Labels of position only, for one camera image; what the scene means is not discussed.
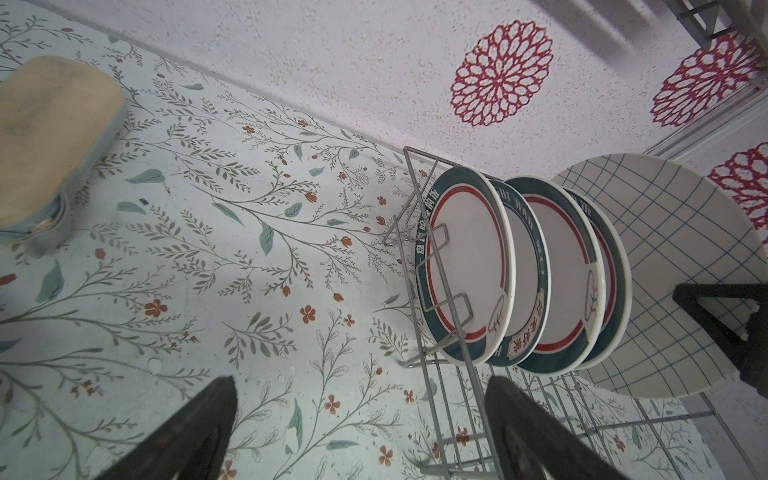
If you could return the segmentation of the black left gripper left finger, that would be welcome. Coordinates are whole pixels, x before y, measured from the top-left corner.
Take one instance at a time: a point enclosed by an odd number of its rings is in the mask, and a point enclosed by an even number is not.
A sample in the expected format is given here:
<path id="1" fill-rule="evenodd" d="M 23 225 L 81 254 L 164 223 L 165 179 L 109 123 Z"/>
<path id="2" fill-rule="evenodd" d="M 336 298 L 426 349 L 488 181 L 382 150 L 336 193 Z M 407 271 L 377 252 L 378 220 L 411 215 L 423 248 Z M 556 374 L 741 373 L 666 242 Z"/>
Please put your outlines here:
<path id="1" fill-rule="evenodd" d="M 189 400 L 101 479 L 217 479 L 233 430 L 235 380 L 220 376 Z"/>

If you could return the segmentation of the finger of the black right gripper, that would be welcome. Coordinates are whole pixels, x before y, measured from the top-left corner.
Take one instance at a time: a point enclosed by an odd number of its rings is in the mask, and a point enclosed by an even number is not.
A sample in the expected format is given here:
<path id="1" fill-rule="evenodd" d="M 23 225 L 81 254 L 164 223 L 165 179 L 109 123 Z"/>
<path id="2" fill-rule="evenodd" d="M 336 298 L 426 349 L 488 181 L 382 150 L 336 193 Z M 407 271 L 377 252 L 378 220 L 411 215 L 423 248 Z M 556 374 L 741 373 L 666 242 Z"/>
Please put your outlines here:
<path id="1" fill-rule="evenodd" d="M 704 308 L 701 298 L 751 299 L 758 309 L 746 324 L 743 340 Z M 740 380 L 767 397 L 767 284 L 678 284 L 673 300 L 712 338 L 739 371 Z"/>

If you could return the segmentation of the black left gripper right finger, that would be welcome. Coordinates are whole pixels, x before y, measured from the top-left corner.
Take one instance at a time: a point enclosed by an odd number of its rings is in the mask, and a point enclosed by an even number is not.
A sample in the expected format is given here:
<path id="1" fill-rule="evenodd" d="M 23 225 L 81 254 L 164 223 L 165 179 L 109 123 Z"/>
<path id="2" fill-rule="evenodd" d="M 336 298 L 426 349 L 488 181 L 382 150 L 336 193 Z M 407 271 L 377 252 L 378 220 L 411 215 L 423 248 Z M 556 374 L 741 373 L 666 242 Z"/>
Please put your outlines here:
<path id="1" fill-rule="evenodd" d="M 492 376 L 484 396 L 502 479 L 623 479 L 510 379 Z"/>

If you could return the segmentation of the white blue grid plate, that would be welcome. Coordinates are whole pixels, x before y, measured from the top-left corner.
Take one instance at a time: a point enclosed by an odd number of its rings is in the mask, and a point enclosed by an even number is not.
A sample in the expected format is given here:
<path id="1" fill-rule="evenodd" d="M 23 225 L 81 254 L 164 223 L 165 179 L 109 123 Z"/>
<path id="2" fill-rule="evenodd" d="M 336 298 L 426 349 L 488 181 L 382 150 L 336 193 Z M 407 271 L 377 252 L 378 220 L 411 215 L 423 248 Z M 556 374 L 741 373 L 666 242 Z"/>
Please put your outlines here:
<path id="1" fill-rule="evenodd" d="M 623 338 L 581 376 L 605 390 L 647 399 L 686 397 L 734 376 L 736 366 L 673 292 L 679 284 L 766 282 L 764 247 L 742 208 L 708 178 L 638 154 L 598 156 L 553 180 L 606 214 L 632 277 Z"/>

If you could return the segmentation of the green red rimmed plate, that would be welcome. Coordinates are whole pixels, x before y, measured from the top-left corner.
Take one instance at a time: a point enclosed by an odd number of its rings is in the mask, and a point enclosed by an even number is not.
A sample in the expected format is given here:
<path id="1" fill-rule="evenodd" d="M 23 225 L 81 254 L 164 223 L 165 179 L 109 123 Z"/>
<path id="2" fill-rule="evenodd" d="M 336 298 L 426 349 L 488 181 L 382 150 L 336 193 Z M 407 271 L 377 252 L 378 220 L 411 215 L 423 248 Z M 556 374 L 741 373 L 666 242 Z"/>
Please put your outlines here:
<path id="1" fill-rule="evenodd" d="M 423 318 L 448 362 L 484 363 L 513 312 L 516 264 L 505 207 L 491 182 L 466 167 L 442 173 L 422 202 L 415 266 Z"/>

